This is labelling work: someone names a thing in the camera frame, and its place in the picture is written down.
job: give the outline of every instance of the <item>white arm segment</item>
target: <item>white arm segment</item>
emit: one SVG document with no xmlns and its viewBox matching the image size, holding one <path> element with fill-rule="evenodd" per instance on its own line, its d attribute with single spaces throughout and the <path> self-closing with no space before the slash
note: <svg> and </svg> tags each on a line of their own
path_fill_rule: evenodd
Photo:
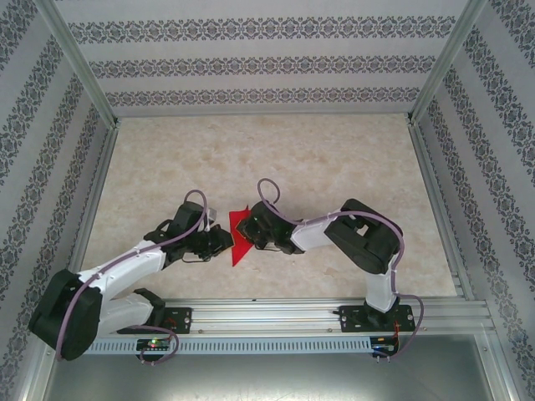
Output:
<svg viewBox="0 0 535 401">
<path fill-rule="evenodd" d="M 336 217 L 320 221 L 310 226 L 297 226 L 293 230 L 291 240 L 304 252 L 319 246 L 333 245 L 333 242 L 324 233 L 329 224 L 334 220 L 336 220 Z"/>
<path fill-rule="evenodd" d="M 392 263 L 398 258 L 398 255 L 395 254 L 392 257 L 385 274 L 364 272 L 366 275 L 366 303 L 382 313 L 387 313 L 397 298 L 392 291 Z"/>
<path fill-rule="evenodd" d="M 121 328 L 145 324 L 152 309 L 150 302 L 138 294 L 109 301 L 100 311 L 97 338 Z"/>
<path fill-rule="evenodd" d="M 141 241 L 134 248 L 123 255 L 138 251 L 147 246 L 154 245 L 152 241 Z M 91 270 L 84 270 L 79 273 L 79 279 L 82 282 L 87 282 L 91 276 L 93 276 L 98 270 L 110 262 L 119 259 L 121 256 L 117 256 L 111 261 L 107 261 L 105 264 L 97 266 Z M 164 266 L 166 261 L 166 254 L 161 249 L 156 248 L 146 253 L 141 253 L 137 256 L 133 256 L 126 261 L 121 262 L 117 266 L 109 269 L 101 278 L 92 282 L 90 287 L 98 287 L 102 293 L 102 308 L 106 308 L 106 303 L 116 296 L 119 292 L 130 287 L 132 284 L 140 280 L 142 277 L 148 276 L 151 273 L 159 272 Z"/>
<path fill-rule="evenodd" d="M 310 226 L 297 226 L 292 233 L 292 242 L 302 251 L 309 251 L 318 246 L 334 245 L 324 232 L 335 219 L 336 217 L 333 217 Z M 364 272 L 366 277 L 366 303 L 382 313 L 388 312 L 396 299 L 391 287 L 391 266 L 396 258 L 397 255 L 392 257 L 388 271 L 385 274 Z"/>
</svg>

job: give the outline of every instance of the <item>damask pattern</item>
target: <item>damask pattern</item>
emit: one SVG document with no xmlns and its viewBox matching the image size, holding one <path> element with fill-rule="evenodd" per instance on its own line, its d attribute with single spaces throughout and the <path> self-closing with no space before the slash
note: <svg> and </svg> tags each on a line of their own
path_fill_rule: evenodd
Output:
<svg viewBox="0 0 535 401">
<path fill-rule="evenodd" d="M 485 222 L 481 218 L 473 189 L 466 178 L 461 158 L 457 153 L 449 127 L 436 99 L 431 101 L 427 113 L 435 129 L 453 184 L 456 187 L 457 196 L 468 225 L 467 228 L 473 237 L 482 269 L 487 275 L 487 282 L 494 296 L 494 302 L 497 304 L 500 316 L 504 321 L 503 326 L 507 330 L 507 338 L 512 345 L 512 352 L 516 355 L 517 365 L 522 370 L 522 378 L 527 381 L 529 395 L 535 397 L 535 386 L 533 385 L 535 383 L 535 370 L 533 370 L 535 356 L 532 354 L 532 346 L 528 344 L 529 337 L 526 330 L 522 328 L 522 319 L 518 317 L 518 307 L 514 303 L 511 288 L 503 279 L 503 271 L 496 258 L 494 245 L 485 228 Z"/>
<path fill-rule="evenodd" d="M 474 150 L 481 172 L 485 176 L 492 199 L 505 225 L 505 231 L 510 237 L 511 244 L 514 245 L 515 255 L 520 259 L 519 264 L 524 270 L 524 277 L 530 283 L 529 289 L 534 292 L 535 241 L 529 237 L 531 233 L 525 228 L 524 217 L 519 214 L 520 209 L 516 206 L 517 202 L 511 194 L 511 188 L 507 185 L 502 168 L 498 165 L 491 143 L 483 132 L 476 111 L 454 68 L 448 71 L 443 82 L 455 105 L 462 127 L 466 131 L 466 137 Z"/>
<path fill-rule="evenodd" d="M 455 17 L 285 17 L 70 23 L 79 44 L 187 40 L 445 38 Z"/>
<path fill-rule="evenodd" d="M 419 88 L 287 88 L 114 92 L 112 107 L 187 104 L 413 102 Z"/>
<path fill-rule="evenodd" d="M 529 66 L 535 68 L 535 13 L 531 6 L 525 0 L 491 0 L 491 5 L 524 52 Z"/>
<path fill-rule="evenodd" d="M 53 218 L 47 229 L 38 260 L 35 262 L 35 268 L 32 273 L 33 278 L 28 284 L 28 288 L 24 294 L 24 302 L 21 306 L 21 312 L 17 315 L 17 323 L 13 328 L 13 335 L 8 340 L 8 351 L 3 354 L 3 364 L 2 367 L 0 367 L 0 372 L 2 372 L 2 380 L 0 380 L 0 383 L 2 383 L 0 388 L 0 399 L 10 399 L 11 392 L 16 383 L 16 377 L 24 359 L 24 352 L 28 346 L 28 337 L 30 336 L 30 331 L 28 330 L 29 319 L 48 283 L 51 273 L 50 267 L 54 262 L 55 252 L 58 249 L 67 215 L 70 212 L 76 187 L 79 183 L 80 176 L 82 175 L 84 163 L 89 153 L 99 120 L 99 113 L 92 105 L 88 117 L 84 122 L 84 127 L 76 150 L 74 151 L 73 159 L 70 162 L 69 172 L 65 177 L 62 192 L 56 204 L 56 209 L 53 212 Z M 79 228 L 81 227 L 82 219 L 84 218 L 85 207 L 89 201 L 89 195 L 100 162 L 100 156 L 104 150 L 104 145 L 105 138 L 100 146 L 97 164 L 93 171 L 91 183 L 84 200 L 84 206 L 80 215 L 75 237 L 78 236 Z"/>
<path fill-rule="evenodd" d="M 52 169 L 83 91 L 82 83 L 76 75 L 73 76 L 53 119 L 43 148 L 39 152 L 29 182 L 24 188 L 24 195 L 21 198 L 21 203 L 17 206 L 13 224 L 8 228 L 7 238 L 3 241 L 3 248 L 0 250 L 0 301 L 3 301 L 4 293 L 9 288 L 11 277 L 18 264 L 18 258 L 23 251 L 30 227 L 43 199 L 48 179 L 52 174 Z"/>
<path fill-rule="evenodd" d="M 494 109 L 502 119 L 507 134 L 511 136 L 512 144 L 517 148 L 517 154 L 521 156 L 522 164 L 531 176 L 531 182 L 535 185 L 533 123 L 527 119 L 522 104 L 515 96 L 511 85 L 496 61 L 496 57 L 492 55 L 479 29 L 475 27 L 472 29 L 464 42 L 464 49 L 472 65 L 476 68 L 487 94 L 491 97 Z"/>
<path fill-rule="evenodd" d="M 89 63 L 96 78 L 146 78 L 257 74 L 425 74 L 433 56 L 302 56 L 179 58 Z"/>
<path fill-rule="evenodd" d="M 59 62 L 64 54 L 54 39 L 50 36 L 39 60 L 32 69 L 28 81 L 24 84 L 12 113 L 8 116 L 7 123 L 0 133 L 0 186 L 4 184 L 4 178 L 9 174 L 9 166 L 18 154 L 18 148 L 26 137 L 30 124 L 35 118 L 38 107 L 43 101 L 45 92 L 50 85 Z"/>
<path fill-rule="evenodd" d="M 0 18 L 0 71 L 3 71 L 37 15 L 32 0 L 12 0 Z"/>
<path fill-rule="evenodd" d="M 462 268 L 464 269 L 464 271 L 466 273 L 466 276 L 468 277 L 468 281 L 470 283 L 471 292 L 472 292 L 472 294 L 474 294 L 474 296 L 477 299 L 477 291 L 476 291 L 476 288 L 474 287 L 474 285 L 472 284 L 473 280 L 471 279 L 470 271 L 466 268 L 465 252 L 462 250 L 461 242 L 459 241 L 459 237 L 458 237 L 457 231 L 455 229 L 455 224 L 453 224 L 453 217 L 451 216 L 450 207 L 448 206 L 448 204 L 446 202 L 446 195 L 444 194 L 444 190 L 442 189 L 442 184 L 439 181 L 438 172 L 436 170 L 435 163 L 433 161 L 433 157 L 431 156 L 431 152 L 429 150 L 429 145 L 427 144 L 427 140 L 426 140 L 425 135 L 423 135 L 424 129 L 422 128 L 420 123 L 417 123 L 417 124 L 418 124 L 418 128 L 420 129 L 421 138 L 424 140 L 425 150 L 427 151 L 427 154 L 429 155 L 429 161 L 431 163 L 431 167 L 433 168 L 433 173 L 435 174 L 436 184 L 438 186 L 439 191 L 441 192 L 442 204 L 444 205 L 444 208 L 446 209 L 446 214 L 448 215 L 448 221 L 450 222 L 450 227 L 451 227 L 451 230 L 453 231 L 453 237 L 455 238 L 455 243 L 456 243 L 457 249 L 459 250 L 459 256 L 461 257 L 461 260 L 462 260 Z"/>
</svg>

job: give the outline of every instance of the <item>beige marble surface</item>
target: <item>beige marble surface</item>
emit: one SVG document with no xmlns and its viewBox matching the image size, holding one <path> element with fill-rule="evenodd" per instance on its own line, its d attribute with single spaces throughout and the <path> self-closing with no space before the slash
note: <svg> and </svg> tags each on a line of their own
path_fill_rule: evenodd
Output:
<svg viewBox="0 0 535 401">
<path fill-rule="evenodd" d="M 292 218 L 322 216 L 350 197 L 388 216 L 405 232 L 399 291 L 456 295 L 400 114 L 123 119 L 84 269 L 172 218 L 192 188 L 228 229 L 228 211 L 254 205 L 264 176 L 279 184 L 278 208 Z M 176 262 L 135 287 L 164 298 L 365 295 L 364 273 L 334 246 L 296 256 L 253 248 L 235 267 L 227 250 L 208 263 Z"/>
</svg>

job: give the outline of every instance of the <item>cable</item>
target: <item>cable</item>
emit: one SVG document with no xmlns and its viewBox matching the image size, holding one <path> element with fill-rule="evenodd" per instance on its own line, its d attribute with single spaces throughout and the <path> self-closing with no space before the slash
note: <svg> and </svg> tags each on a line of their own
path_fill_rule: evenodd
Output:
<svg viewBox="0 0 535 401">
<path fill-rule="evenodd" d="M 208 259 L 201 259 L 200 261 L 187 261 L 186 259 L 184 259 L 184 257 L 182 257 L 181 259 L 181 261 L 183 261 L 184 263 L 207 263 L 210 260 L 210 257 Z"/>
<path fill-rule="evenodd" d="M 173 348 L 173 350 L 168 353 L 167 355 L 165 355 L 164 357 L 158 359 L 157 361 L 147 361 L 145 359 L 143 359 L 143 354 L 145 353 L 145 351 L 147 351 L 149 348 L 143 348 L 141 350 L 141 353 L 140 353 L 140 361 L 141 363 L 143 363 L 144 365 L 150 365 L 150 366 L 154 366 L 154 365 L 158 365 L 160 363 L 163 363 L 165 362 L 166 360 L 170 359 L 173 357 L 173 355 L 176 354 L 176 352 L 178 351 L 178 348 L 179 348 L 179 342 L 178 342 L 178 336 L 176 335 L 175 332 L 167 329 L 167 328 L 163 328 L 163 327 L 156 327 L 156 326 L 131 326 L 130 328 L 135 328 L 135 329 L 138 329 L 138 330 L 153 330 L 153 331 L 156 331 L 156 332 L 164 332 L 165 334 L 169 334 L 169 339 L 171 339 L 171 337 L 173 337 L 175 339 L 175 347 Z"/>
<path fill-rule="evenodd" d="M 139 249 L 137 251 L 132 251 L 132 252 L 127 253 L 126 255 L 123 255 L 120 258 L 110 262 L 108 265 L 102 267 L 102 269 L 100 269 L 93 276 L 91 276 L 89 278 L 89 280 L 87 282 L 85 282 L 82 285 L 82 287 L 80 287 L 79 290 L 74 294 L 73 299 L 69 304 L 69 307 L 67 307 L 67 312 L 65 313 L 64 320 L 61 322 L 61 328 L 59 329 L 58 341 L 56 342 L 56 359 L 58 361 L 61 361 L 63 359 L 62 356 L 61 356 L 61 348 L 62 348 L 63 343 L 64 343 L 65 332 L 67 331 L 67 326 L 69 325 L 70 317 L 73 314 L 73 310 L 74 310 L 74 307 L 76 306 L 76 302 L 78 302 L 80 296 L 82 295 L 82 292 L 84 292 L 85 289 L 87 287 L 89 287 L 89 285 L 92 282 L 94 282 L 95 280 L 98 280 L 100 277 L 102 277 L 102 275 L 104 273 L 106 273 L 112 267 L 119 265 L 120 263 L 130 259 L 131 257 L 138 256 L 141 253 L 152 251 L 153 249 L 156 249 L 156 248 L 161 248 L 163 246 L 169 245 L 169 244 L 171 244 L 173 242 L 177 242 L 177 241 L 181 240 L 182 238 L 185 238 L 185 237 L 189 236 L 204 221 L 204 218 L 206 216 L 206 212 L 208 210 L 208 201 L 206 200 L 206 196 L 202 193 L 202 191 L 200 191 L 200 190 L 190 190 L 186 194 L 186 196 L 184 197 L 184 202 L 186 202 L 187 199 L 190 197 L 190 195 L 192 195 L 194 193 L 197 193 L 197 194 L 199 194 L 201 196 L 202 202 L 203 202 L 203 208 L 202 208 L 201 217 L 199 217 L 199 220 L 197 221 L 197 223 L 195 223 L 193 225 L 192 228 L 190 228 L 186 232 L 180 234 L 179 236 L 176 236 L 175 238 L 171 238 L 170 240 L 163 241 L 163 242 L 161 242 L 159 244 L 146 246 L 145 248 Z"/>
<path fill-rule="evenodd" d="M 270 184 L 272 184 L 275 187 L 275 189 L 277 190 L 277 199 L 275 201 L 279 200 L 280 194 L 281 194 L 281 190 L 278 187 L 278 185 L 275 183 L 275 181 L 273 181 L 273 180 L 271 180 L 269 178 L 260 179 L 260 181 L 257 183 L 257 189 L 258 189 L 258 194 L 260 195 L 260 199 L 262 200 L 263 204 L 275 216 L 278 216 L 281 219 L 283 219 L 283 220 L 287 221 L 288 223 L 293 224 L 295 226 L 308 226 L 308 225 L 319 223 L 320 221 L 324 221 L 324 220 L 330 219 L 332 217 L 361 216 L 361 217 L 366 217 L 368 219 L 372 219 L 372 220 L 378 221 L 379 223 L 382 223 L 385 226 L 389 227 L 392 230 L 392 232 L 394 232 L 395 236 L 397 236 L 398 241 L 400 242 L 400 251 L 398 253 L 398 256 L 395 258 L 394 263 L 392 263 L 392 267 L 391 267 L 391 270 L 392 270 L 391 277 L 392 278 L 390 280 L 390 284 L 391 284 L 392 292 L 396 296 L 398 296 L 400 298 L 415 299 L 420 304 L 420 316 L 418 317 L 418 323 L 415 325 L 415 331 L 412 332 L 412 334 L 410 335 L 409 339 L 407 340 L 407 343 L 405 344 L 405 346 L 400 351 L 398 351 L 392 358 L 397 358 L 398 356 L 400 356 L 407 349 L 407 347 L 410 345 L 410 343 L 412 343 L 412 341 L 414 340 L 414 338 L 416 336 L 416 333 L 418 332 L 418 330 L 420 330 L 421 322 L 424 319 L 424 302 L 421 300 L 421 298 L 418 297 L 417 295 L 413 295 L 413 294 L 400 294 L 395 289 L 396 267 L 400 263 L 401 257 L 405 253 L 405 241 L 403 240 L 403 236 L 401 235 L 400 230 L 398 230 L 398 228 L 394 224 L 392 224 L 391 221 L 385 219 L 383 216 L 379 216 L 379 215 L 376 215 L 376 214 L 373 214 L 373 213 L 367 213 L 365 211 L 337 211 L 335 213 L 330 213 L 330 214 L 327 214 L 326 216 L 318 217 L 318 218 L 315 218 L 315 219 L 312 219 L 312 220 L 308 220 L 308 221 L 296 221 L 296 220 L 288 219 L 284 214 L 282 214 L 277 209 L 275 209 L 269 203 L 269 201 L 266 199 L 264 194 L 262 193 L 262 183 L 265 182 L 265 181 L 269 182 Z"/>
</svg>

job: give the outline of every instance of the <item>patterned wallpaper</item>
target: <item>patterned wallpaper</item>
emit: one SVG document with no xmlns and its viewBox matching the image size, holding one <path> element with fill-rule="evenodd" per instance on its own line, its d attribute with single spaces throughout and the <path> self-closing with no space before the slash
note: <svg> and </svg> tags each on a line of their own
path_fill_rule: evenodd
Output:
<svg viewBox="0 0 535 401">
<path fill-rule="evenodd" d="M 466 0 L 57 1 L 119 116 L 412 107 Z"/>
<path fill-rule="evenodd" d="M 523 0 L 490 1 L 420 122 L 521 399 L 535 399 L 534 11 Z"/>
<path fill-rule="evenodd" d="M 13 396 L 28 320 L 69 265 L 107 129 L 30 0 L 0 2 L 0 400 Z"/>
</svg>

